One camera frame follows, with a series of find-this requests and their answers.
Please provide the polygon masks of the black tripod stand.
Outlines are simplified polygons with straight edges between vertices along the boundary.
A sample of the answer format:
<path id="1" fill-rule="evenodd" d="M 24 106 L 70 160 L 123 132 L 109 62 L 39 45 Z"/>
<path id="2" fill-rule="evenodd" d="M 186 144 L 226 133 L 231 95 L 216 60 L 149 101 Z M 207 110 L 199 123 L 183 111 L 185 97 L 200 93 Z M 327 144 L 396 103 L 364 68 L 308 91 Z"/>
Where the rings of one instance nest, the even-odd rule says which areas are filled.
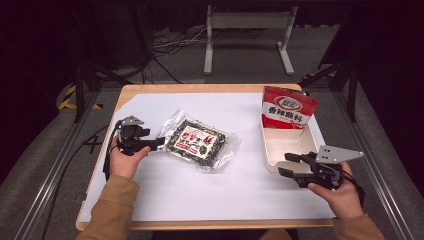
<path id="1" fill-rule="evenodd" d="M 329 67 L 319 71 L 310 77 L 304 78 L 299 85 L 307 87 L 318 80 L 323 79 L 329 74 L 334 74 L 334 77 L 329 83 L 329 88 L 333 92 L 340 92 L 346 83 L 348 83 L 347 96 L 347 113 L 352 122 L 356 122 L 356 94 L 358 85 L 358 71 L 353 60 L 346 60 L 340 63 L 330 65 Z"/>
<path id="2" fill-rule="evenodd" d="M 102 87 L 100 77 L 97 75 L 97 72 L 105 75 L 109 79 L 121 84 L 129 85 L 130 81 L 124 79 L 121 76 L 113 73 L 111 70 L 100 66 L 94 62 L 90 61 L 78 61 L 75 64 L 75 79 L 74 84 L 76 86 L 76 106 L 77 113 L 74 122 L 78 123 L 87 109 L 84 98 L 84 87 L 87 86 L 90 91 L 98 92 Z"/>

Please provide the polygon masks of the aluminium rail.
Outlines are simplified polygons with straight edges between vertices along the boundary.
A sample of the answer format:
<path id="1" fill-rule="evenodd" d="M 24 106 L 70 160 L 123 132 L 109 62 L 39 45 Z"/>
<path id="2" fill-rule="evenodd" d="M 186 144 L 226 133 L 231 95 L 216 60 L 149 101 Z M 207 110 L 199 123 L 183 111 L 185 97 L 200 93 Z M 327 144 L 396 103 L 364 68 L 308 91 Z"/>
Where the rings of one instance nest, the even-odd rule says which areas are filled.
<path id="1" fill-rule="evenodd" d="M 387 185 L 382 173 L 380 172 L 375 158 L 373 157 L 371 150 L 366 144 L 365 138 L 360 131 L 359 126 L 354 123 L 347 110 L 347 101 L 344 99 L 342 93 L 333 92 L 332 96 L 338 105 L 338 108 L 342 112 L 345 121 L 347 122 L 351 133 L 360 147 L 361 151 L 364 153 L 364 163 L 363 165 L 366 168 L 366 171 L 372 181 L 374 189 L 383 205 L 383 208 L 396 232 L 396 235 L 399 240 L 416 240 L 413 233 L 411 232 L 401 210 L 395 201 L 392 191 Z"/>
<path id="2" fill-rule="evenodd" d="M 89 115 L 89 112 L 95 104 L 98 95 L 98 92 L 89 92 L 87 97 L 83 99 L 83 112 L 81 113 L 79 120 L 77 122 L 73 122 L 70 130 L 67 132 L 61 149 L 56 156 L 45 180 L 39 187 L 37 195 L 13 240 L 29 240 L 30 235 L 34 231 L 34 228 L 37 225 L 44 209 L 46 208 L 50 197 L 59 184 L 60 176 L 65 171 L 67 161 L 70 159 L 71 148 L 73 147 L 77 135 L 80 133 L 82 126 Z"/>

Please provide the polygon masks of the cream plastic box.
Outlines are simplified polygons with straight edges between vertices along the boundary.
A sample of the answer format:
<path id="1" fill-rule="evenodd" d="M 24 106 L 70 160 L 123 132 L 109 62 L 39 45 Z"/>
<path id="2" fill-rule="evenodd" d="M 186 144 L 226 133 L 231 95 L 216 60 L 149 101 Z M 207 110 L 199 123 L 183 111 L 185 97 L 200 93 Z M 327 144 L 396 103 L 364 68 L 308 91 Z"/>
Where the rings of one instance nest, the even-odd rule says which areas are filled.
<path id="1" fill-rule="evenodd" d="M 309 165 L 303 162 L 292 162 L 285 158 L 286 153 L 297 155 L 317 152 L 324 142 L 315 118 L 312 118 L 302 129 L 277 129 L 262 127 L 265 150 L 265 167 L 269 172 L 278 173 L 280 168 L 295 173 L 309 172 Z"/>

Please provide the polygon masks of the clear packet of dried seaweed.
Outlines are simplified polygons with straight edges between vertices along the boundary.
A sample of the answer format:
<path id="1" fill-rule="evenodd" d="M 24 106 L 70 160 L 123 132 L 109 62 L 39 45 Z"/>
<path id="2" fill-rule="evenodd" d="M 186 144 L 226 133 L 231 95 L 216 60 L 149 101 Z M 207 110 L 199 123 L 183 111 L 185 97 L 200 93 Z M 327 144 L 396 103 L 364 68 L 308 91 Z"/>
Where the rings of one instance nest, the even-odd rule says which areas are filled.
<path id="1" fill-rule="evenodd" d="M 159 137 L 165 138 L 162 149 L 166 153 L 205 172 L 220 171 L 234 158 L 241 144 L 236 133 L 193 119 L 182 109 L 164 123 Z"/>

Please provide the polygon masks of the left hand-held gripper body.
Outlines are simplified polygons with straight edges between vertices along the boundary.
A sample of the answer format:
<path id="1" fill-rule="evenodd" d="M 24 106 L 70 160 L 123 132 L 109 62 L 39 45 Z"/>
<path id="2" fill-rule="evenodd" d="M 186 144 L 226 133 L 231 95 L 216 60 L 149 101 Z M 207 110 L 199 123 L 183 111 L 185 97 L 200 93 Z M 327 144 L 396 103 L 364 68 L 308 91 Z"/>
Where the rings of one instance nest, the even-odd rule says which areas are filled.
<path id="1" fill-rule="evenodd" d="M 119 120 L 117 124 L 117 146 L 123 154 L 131 156 L 146 146 L 146 142 L 142 140 L 142 137 L 135 136 L 136 129 L 144 124 L 142 120 L 131 115 Z"/>

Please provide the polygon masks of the red and white seasoning packet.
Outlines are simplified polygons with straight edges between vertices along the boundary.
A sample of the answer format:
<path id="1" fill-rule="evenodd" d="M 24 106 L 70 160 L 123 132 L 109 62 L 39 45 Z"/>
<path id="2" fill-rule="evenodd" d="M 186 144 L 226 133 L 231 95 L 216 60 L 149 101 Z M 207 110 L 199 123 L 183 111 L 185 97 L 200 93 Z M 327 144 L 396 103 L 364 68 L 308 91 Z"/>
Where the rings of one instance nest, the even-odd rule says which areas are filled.
<path id="1" fill-rule="evenodd" d="M 318 106 L 303 91 L 265 86 L 262 97 L 262 124 L 265 128 L 302 129 Z"/>

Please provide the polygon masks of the person's right hand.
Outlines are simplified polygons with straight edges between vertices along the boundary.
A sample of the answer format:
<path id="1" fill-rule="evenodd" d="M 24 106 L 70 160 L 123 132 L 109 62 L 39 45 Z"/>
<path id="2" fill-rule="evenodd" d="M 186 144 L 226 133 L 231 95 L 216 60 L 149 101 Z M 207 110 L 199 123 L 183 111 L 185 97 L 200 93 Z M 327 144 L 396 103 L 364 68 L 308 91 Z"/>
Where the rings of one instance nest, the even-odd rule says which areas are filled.
<path id="1" fill-rule="evenodd" d="M 353 219 L 364 215 L 359 194 L 349 181 L 344 181 L 337 190 L 329 190 L 314 183 L 309 183 L 308 189 L 323 198 L 338 219 Z"/>

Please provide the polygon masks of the yellow and black floor tape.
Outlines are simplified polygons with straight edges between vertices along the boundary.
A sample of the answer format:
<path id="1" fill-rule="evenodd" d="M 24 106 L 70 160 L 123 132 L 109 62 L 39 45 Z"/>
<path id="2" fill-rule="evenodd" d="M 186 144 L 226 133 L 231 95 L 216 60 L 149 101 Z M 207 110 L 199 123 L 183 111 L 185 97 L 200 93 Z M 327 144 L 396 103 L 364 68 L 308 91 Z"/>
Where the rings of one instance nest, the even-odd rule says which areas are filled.
<path id="1" fill-rule="evenodd" d="M 71 84 L 69 88 L 66 90 L 63 100 L 58 105 L 59 109 L 77 109 L 77 105 L 71 102 L 71 98 L 73 94 L 76 92 L 76 85 Z"/>

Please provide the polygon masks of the person's left hand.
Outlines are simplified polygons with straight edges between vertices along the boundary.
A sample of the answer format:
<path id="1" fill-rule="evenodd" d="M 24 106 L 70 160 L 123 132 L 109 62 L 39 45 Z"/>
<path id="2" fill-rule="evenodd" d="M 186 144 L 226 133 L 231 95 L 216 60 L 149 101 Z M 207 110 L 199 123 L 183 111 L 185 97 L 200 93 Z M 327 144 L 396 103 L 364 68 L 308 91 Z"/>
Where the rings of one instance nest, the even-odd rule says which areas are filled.
<path id="1" fill-rule="evenodd" d="M 117 144 L 118 138 L 114 137 L 110 151 L 110 174 L 132 179 L 137 172 L 139 163 L 149 154 L 151 149 L 146 146 L 135 154 L 128 156 L 120 152 Z"/>

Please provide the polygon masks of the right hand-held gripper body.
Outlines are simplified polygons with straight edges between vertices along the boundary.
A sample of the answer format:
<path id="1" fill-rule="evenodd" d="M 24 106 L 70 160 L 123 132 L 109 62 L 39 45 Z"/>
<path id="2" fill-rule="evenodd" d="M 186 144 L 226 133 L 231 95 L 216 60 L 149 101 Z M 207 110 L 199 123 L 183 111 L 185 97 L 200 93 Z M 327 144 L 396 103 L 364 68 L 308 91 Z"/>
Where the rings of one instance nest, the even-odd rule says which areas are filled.
<path id="1" fill-rule="evenodd" d="M 342 162 L 359 159 L 364 156 L 361 151 L 348 150 L 330 145 L 321 145 L 317 153 L 309 152 L 310 157 L 306 163 L 310 167 L 309 173 L 297 173 L 293 180 L 300 188 L 306 188 L 309 183 L 318 184 L 329 190 L 337 190 L 344 180 L 358 186 L 351 174 L 343 170 Z"/>

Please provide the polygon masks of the white metal stand frame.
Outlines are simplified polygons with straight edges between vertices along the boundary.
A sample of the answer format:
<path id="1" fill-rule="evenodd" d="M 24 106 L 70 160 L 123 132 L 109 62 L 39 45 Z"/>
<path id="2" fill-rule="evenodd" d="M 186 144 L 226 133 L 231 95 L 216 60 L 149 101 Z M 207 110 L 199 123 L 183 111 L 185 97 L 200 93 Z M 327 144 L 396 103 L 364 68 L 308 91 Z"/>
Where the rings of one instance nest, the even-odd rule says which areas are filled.
<path id="1" fill-rule="evenodd" d="M 294 75 L 294 68 L 287 52 L 288 42 L 297 16 L 297 7 L 280 12 L 216 12 L 207 7 L 204 74 L 210 75 L 213 66 L 214 29 L 282 29 L 284 36 L 276 43 L 286 74 Z"/>

